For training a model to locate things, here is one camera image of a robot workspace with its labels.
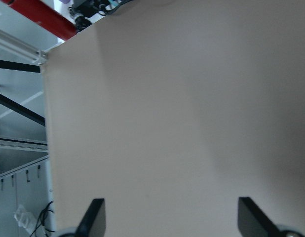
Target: metal strut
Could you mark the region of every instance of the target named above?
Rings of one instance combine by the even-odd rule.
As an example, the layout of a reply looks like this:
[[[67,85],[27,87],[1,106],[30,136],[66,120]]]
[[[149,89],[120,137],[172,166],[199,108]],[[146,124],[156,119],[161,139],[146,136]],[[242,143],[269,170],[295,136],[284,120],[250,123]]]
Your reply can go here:
[[[39,66],[0,60],[0,68],[31,73],[40,73]]]
[[[45,126],[45,118],[37,113],[25,108],[24,106],[10,100],[9,98],[5,97],[4,95],[0,94],[0,104],[6,106],[7,108],[27,117],[28,119],[39,123],[42,126]]]

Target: beige board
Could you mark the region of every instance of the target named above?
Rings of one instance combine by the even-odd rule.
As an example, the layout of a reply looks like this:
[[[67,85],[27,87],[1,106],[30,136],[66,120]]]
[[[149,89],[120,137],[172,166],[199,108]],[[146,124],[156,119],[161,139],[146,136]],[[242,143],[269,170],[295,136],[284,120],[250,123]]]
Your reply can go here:
[[[134,0],[44,71],[58,229],[239,237],[237,199],[305,234],[305,0]]]

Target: red pipe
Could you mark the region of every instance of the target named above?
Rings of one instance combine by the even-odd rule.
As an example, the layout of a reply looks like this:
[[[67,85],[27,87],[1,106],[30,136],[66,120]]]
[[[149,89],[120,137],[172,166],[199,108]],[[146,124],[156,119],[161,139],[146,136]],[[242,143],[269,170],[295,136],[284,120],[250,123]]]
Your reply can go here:
[[[63,40],[77,34],[73,23],[40,0],[1,1]]]

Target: cabinet door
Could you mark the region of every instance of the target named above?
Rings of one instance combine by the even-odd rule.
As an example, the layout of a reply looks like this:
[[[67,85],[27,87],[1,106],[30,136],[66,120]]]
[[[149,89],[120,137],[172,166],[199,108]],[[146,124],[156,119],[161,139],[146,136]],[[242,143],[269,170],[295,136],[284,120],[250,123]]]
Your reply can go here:
[[[15,175],[0,180],[0,237],[18,237],[18,224],[13,217],[16,211],[16,184]]]
[[[39,213],[52,201],[52,189],[50,180],[49,161],[37,166],[23,170],[17,174],[17,203],[22,204],[28,211],[38,218]],[[55,230],[54,214],[49,213],[46,220],[46,226]],[[19,228],[19,237],[28,237],[25,229]],[[37,232],[37,236],[44,236],[42,228]]]

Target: white plastic bag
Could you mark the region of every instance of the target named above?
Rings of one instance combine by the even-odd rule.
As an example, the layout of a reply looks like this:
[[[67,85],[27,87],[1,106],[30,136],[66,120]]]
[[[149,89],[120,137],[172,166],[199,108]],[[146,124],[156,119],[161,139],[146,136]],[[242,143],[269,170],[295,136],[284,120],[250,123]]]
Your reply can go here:
[[[29,234],[35,230],[36,218],[31,212],[28,212],[23,205],[19,205],[14,213],[14,219],[18,222],[19,227],[23,227]]]

